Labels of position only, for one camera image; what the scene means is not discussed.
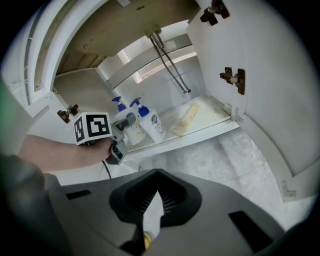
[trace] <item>cabinet door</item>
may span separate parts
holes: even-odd
[[[320,90],[304,45],[282,16],[262,1],[223,0],[230,17],[200,21],[187,32],[207,91],[231,106],[232,118],[267,160],[284,201],[309,197],[320,182]],[[220,78],[225,67],[245,70],[245,93]]]

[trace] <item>human arm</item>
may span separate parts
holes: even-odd
[[[110,156],[112,140],[100,139],[94,145],[62,143],[27,135],[18,156],[36,164],[43,172],[63,171],[92,166]]]

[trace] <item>cabinet shelf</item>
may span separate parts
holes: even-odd
[[[200,108],[189,127],[183,136],[172,134],[171,130],[185,115],[192,103],[198,104]],[[223,105],[211,96],[195,97],[186,103],[165,110],[159,114],[159,117],[167,131],[165,139],[161,143],[155,143],[147,134],[146,138],[136,145],[128,142],[129,154],[125,157],[125,161],[185,147],[238,127],[231,120],[230,115],[223,110]]]

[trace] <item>soap bottle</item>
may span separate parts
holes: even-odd
[[[120,99],[121,99],[120,96],[112,99],[113,102],[118,103],[119,113],[114,117],[115,120],[117,121],[134,115],[133,111],[131,111],[129,108],[126,108],[126,106],[120,102]],[[124,133],[127,135],[132,145],[138,144],[147,135],[144,129],[139,124],[139,120],[137,116],[136,116],[135,122],[129,128],[125,129]]]
[[[165,139],[167,131],[156,111],[153,108],[149,110],[146,106],[141,105],[139,102],[140,99],[141,97],[138,97],[132,101],[130,107],[137,104],[138,112],[141,116],[139,119],[140,125],[150,135],[155,143],[160,143]]]

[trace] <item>pump dispenser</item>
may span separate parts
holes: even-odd
[[[126,108],[126,106],[120,102],[120,99],[120,96],[112,99],[113,102],[118,103],[119,113],[114,117],[117,121],[134,115],[132,109]],[[127,135],[132,145],[138,144],[146,137],[146,132],[139,124],[137,116],[135,122],[129,128],[125,129],[124,133]]]
[[[163,142],[167,133],[164,125],[162,124],[156,111],[153,108],[148,109],[146,106],[141,105],[139,102],[140,99],[141,97],[134,99],[131,102],[130,107],[132,107],[134,104],[138,106],[140,125],[150,135],[154,142]]]

